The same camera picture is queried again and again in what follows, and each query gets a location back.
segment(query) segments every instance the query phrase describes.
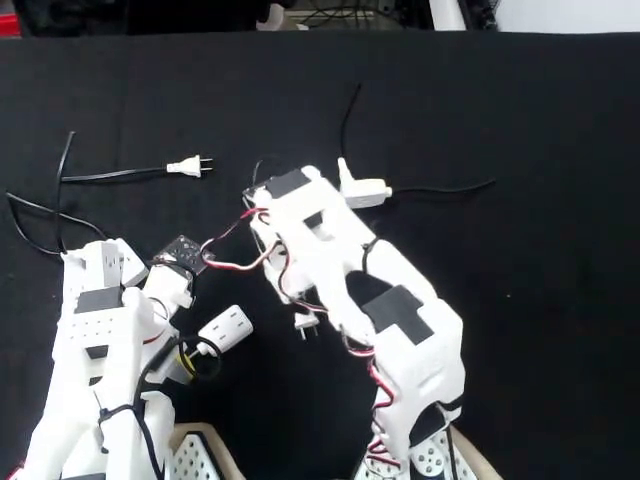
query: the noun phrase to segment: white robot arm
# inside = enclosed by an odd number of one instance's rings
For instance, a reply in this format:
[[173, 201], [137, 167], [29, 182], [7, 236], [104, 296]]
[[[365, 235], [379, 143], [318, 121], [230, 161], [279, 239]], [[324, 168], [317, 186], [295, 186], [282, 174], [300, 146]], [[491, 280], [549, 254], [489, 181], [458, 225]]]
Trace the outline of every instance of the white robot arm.
[[[258, 212], [251, 221], [258, 243], [273, 249], [263, 265], [281, 300], [326, 313], [349, 351], [371, 359], [379, 388], [362, 468], [408, 479], [414, 459], [428, 476], [414, 454], [461, 413], [462, 320], [316, 168], [271, 178], [245, 191], [245, 201]], [[355, 272], [377, 283], [376, 291], [354, 294]], [[304, 299], [312, 287], [322, 306]]]
[[[175, 349], [178, 332], [169, 320], [179, 306], [190, 306], [192, 279], [167, 265], [148, 271], [121, 239], [89, 243], [62, 258], [63, 305], [49, 393], [18, 478], [157, 478], [139, 423], [162, 469], [171, 458], [171, 401], [157, 391], [142, 393], [142, 422], [118, 409], [136, 401], [150, 359], [167, 346]], [[133, 286], [147, 273], [143, 290]], [[181, 373], [175, 357], [167, 355], [146, 380], [162, 383]]]

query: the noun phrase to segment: electrical plug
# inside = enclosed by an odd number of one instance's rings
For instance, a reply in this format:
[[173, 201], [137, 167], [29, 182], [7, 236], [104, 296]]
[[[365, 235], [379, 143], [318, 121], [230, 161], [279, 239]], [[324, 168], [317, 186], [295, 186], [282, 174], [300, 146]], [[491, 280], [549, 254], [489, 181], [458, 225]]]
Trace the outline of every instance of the electrical plug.
[[190, 177], [200, 178], [202, 172], [210, 172], [212, 167], [202, 168], [203, 163], [213, 162], [212, 158], [200, 158], [200, 155], [185, 158], [181, 162], [167, 164], [167, 173], [182, 173]]
[[318, 331], [316, 330], [316, 326], [318, 325], [318, 323], [320, 323], [318, 317], [311, 311], [307, 313], [296, 312], [294, 315], [293, 326], [300, 332], [303, 340], [307, 339], [307, 335], [305, 333], [305, 329], [307, 328], [313, 328], [313, 330], [316, 332], [316, 335], [318, 335]]
[[393, 194], [391, 187], [388, 187], [381, 178], [355, 180], [343, 157], [338, 158], [338, 173], [340, 175], [340, 193], [347, 201], [349, 208], [369, 208], [382, 205]]

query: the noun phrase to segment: black table surface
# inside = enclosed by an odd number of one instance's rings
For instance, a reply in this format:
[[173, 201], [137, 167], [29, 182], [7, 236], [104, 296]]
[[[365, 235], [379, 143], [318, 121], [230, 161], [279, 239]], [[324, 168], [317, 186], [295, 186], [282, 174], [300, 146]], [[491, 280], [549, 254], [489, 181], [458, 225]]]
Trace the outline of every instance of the black table surface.
[[[357, 177], [458, 186], [398, 196], [362, 218], [461, 315], [458, 427], [505, 478], [609, 478], [631, 466], [640, 176], [640, 36], [209, 34], [0, 42], [0, 186], [51, 203], [67, 132], [73, 174], [201, 153], [203, 180], [67, 187], [65, 209], [150, 257], [219, 233], [260, 175], [305, 164], [337, 179], [338, 131]], [[61, 268], [0, 230], [0, 470], [42, 412]], [[53, 245], [51, 223], [27, 226]], [[91, 240], [65, 229], [73, 246]], [[221, 258], [255, 255], [247, 229]], [[323, 323], [300, 340], [262, 273], [207, 272], [197, 331], [237, 303], [254, 334], [211, 385], [170, 386], [178, 421], [207, 421], [248, 478], [346, 477], [369, 438], [374, 386]]]

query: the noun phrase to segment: electrical outlet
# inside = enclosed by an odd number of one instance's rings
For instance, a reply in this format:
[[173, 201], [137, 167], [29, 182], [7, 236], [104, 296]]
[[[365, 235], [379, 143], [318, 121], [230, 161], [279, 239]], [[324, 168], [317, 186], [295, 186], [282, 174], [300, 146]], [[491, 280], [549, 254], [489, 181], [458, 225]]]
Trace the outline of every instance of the electrical outlet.
[[[247, 316], [238, 305], [232, 305], [207, 323], [198, 335], [211, 340], [224, 353], [251, 335], [251, 332], [253, 325]], [[202, 355], [216, 356], [216, 352], [206, 343], [199, 343], [198, 351]]]

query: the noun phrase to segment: white plug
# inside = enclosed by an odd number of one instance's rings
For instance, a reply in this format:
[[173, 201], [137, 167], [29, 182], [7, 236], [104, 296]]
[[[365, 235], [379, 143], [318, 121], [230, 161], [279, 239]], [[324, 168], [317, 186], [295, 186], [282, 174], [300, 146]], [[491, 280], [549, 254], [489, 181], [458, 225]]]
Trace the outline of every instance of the white plug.
[[117, 238], [113, 242], [118, 246], [122, 260], [122, 285], [135, 287], [144, 280], [149, 270], [127, 242], [121, 238]]
[[343, 157], [338, 158], [338, 174], [340, 175], [340, 193], [347, 201], [349, 208], [382, 205], [393, 193], [391, 187], [388, 187], [381, 178], [355, 180]]
[[316, 325], [318, 325], [318, 323], [320, 323], [320, 321], [318, 320], [318, 317], [316, 316], [315, 313], [311, 311], [307, 313], [295, 313], [294, 315], [293, 326], [295, 327], [296, 330], [300, 332], [300, 335], [302, 335], [303, 340], [307, 339], [307, 335], [304, 333], [304, 330], [306, 328], [313, 328], [315, 330], [315, 327]]
[[[211, 340], [224, 353], [251, 335], [251, 332], [253, 325], [247, 316], [238, 305], [232, 305], [202, 327], [198, 335]], [[197, 348], [201, 355], [217, 356], [213, 348], [204, 342], [199, 343]]]
[[167, 173], [182, 173], [189, 175], [190, 177], [202, 176], [202, 172], [210, 172], [213, 170], [211, 167], [202, 168], [203, 163], [213, 162], [212, 158], [200, 158], [200, 155], [185, 158], [181, 162], [167, 164]]

